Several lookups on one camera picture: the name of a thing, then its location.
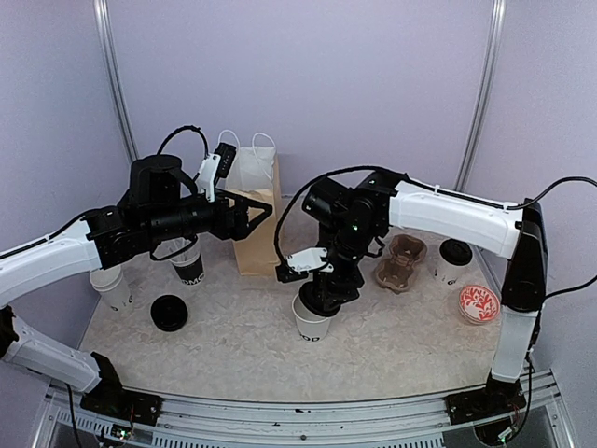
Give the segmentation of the black cup lid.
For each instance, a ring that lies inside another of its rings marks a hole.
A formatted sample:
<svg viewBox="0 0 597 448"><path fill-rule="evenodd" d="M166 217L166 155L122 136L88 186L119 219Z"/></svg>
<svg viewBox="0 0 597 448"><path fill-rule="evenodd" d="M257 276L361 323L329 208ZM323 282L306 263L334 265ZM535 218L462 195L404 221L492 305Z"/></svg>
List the black cup lid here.
<svg viewBox="0 0 597 448"><path fill-rule="evenodd" d="M470 245L455 239L443 241L439 247L439 254L447 263L457 267L468 265L473 258Z"/></svg>
<svg viewBox="0 0 597 448"><path fill-rule="evenodd" d="M333 317L341 308L340 303L331 300L314 282L303 284L298 297L309 312L321 317Z"/></svg>

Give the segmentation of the white paper cup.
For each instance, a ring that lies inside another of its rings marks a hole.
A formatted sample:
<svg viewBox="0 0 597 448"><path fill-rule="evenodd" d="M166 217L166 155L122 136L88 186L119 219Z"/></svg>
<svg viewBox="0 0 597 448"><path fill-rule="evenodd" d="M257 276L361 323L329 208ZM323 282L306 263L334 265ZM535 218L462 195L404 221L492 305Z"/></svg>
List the white paper cup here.
<svg viewBox="0 0 597 448"><path fill-rule="evenodd" d="M332 318L322 317L309 311L299 295L292 301L292 312L300 337L308 343L321 342L328 333Z"/></svg>
<svg viewBox="0 0 597 448"><path fill-rule="evenodd" d="M439 257L434 271L434 279L443 287L456 287L461 278L468 272L472 260L467 262L453 261Z"/></svg>

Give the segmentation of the cardboard cup carrier tray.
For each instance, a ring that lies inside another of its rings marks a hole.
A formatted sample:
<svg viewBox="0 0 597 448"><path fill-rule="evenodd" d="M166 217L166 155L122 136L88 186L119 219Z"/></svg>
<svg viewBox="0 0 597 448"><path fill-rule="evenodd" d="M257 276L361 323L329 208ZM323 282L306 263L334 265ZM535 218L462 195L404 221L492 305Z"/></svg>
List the cardboard cup carrier tray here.
<svg viewBox="0 0 597 448"><path fill-rule="evenodd" d="M393 237L388 248L388 257L383 259L374 270L374 279L381 288L395 294L409 291L414 284L418 265L427 254L426 243L408 234Z"/></svg>

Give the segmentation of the black cup holding straws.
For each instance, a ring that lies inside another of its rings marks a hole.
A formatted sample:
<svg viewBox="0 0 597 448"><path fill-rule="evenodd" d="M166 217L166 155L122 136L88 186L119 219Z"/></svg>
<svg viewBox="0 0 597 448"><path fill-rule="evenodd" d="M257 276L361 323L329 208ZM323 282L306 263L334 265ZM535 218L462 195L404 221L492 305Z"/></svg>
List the black cup holding straws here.
<svg viewBox="0 0 597 448"><path fill-rule="evenodd" d="M170 259L179 280L188 286L198 285L204 278L201 253L182 254Z"/></svg>

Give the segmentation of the bundle of white straws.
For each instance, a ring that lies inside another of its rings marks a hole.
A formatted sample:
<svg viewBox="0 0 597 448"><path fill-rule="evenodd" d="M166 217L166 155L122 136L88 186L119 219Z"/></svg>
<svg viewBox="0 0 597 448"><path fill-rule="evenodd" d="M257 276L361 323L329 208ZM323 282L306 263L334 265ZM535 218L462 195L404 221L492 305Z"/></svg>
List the bundle of white straws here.
<svg viewBox="0 0 597 448"><path fill-rule="evenodd" d="M177 266L187 266L201 256L200 240L194 242L185 238L177 238L168 243L170 261Z"/></svg>

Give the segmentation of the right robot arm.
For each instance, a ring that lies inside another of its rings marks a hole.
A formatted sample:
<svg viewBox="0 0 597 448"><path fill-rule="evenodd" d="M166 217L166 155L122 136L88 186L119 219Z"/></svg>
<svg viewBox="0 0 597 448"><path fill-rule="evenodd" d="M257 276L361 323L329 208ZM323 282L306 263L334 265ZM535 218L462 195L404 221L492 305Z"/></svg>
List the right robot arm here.
<svg viewBox="0 0 597 448"><path fill-rule="evenodd" d="M331 175L308 187L302 209L319 224L319 241L304 267L312 280L299 290L311 313L336 315L364 284L359 270L369 246L390 228L427 231L478 246L507 260L501 291L501 328L487 385L478 407L499 413L512 401L513 386L532 348L532 335L546 300L548 254L542 211L482 200L432 187L388 170L377 170L354 188Z"/></svg>

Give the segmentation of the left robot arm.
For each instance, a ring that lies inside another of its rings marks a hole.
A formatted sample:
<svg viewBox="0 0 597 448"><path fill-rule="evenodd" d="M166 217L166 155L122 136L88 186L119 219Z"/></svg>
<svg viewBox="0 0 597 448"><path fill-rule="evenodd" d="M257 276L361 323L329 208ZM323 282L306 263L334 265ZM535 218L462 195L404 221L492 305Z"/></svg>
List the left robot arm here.
<svg viewBox="0 0 597 448"><path fill-rule="evenodd" d="M70 348L32 329L10 303L80 273L107 270L160 244L194 244L209 232L241 241L272 213L268 203L219 189L232 156L212 155L196 179L173 155L151 155L131 166L130 185L116 205L81 213L60 230L1 255L1 358L92 394L113 415L131 405L130 393L107 357Z"/></svg>

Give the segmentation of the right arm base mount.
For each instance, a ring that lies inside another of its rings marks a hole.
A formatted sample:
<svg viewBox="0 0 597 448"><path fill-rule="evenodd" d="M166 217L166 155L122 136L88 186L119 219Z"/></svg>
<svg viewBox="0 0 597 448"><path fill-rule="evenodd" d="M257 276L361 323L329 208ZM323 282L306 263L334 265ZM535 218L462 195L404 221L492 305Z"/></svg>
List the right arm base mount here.
<svg viewBox="0 0 597 448"><path fill-rule="evenodd" d="M490 390L488 387L450 394L445 398L452 425L474 422L526 406L526 398L519 388Z"/></svg>

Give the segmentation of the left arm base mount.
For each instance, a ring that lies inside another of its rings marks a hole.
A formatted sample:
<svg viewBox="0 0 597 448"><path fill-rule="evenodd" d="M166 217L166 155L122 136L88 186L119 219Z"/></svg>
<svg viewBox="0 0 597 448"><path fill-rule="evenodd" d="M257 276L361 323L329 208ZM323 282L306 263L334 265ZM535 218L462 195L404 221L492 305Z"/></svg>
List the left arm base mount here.
<svg viewBox="0 0 597 448"><path fill-rule="evenodd" d="M124 388L98 386L83 395L80 406L100 415L154 427L160 416L162 398Z"/></svg>

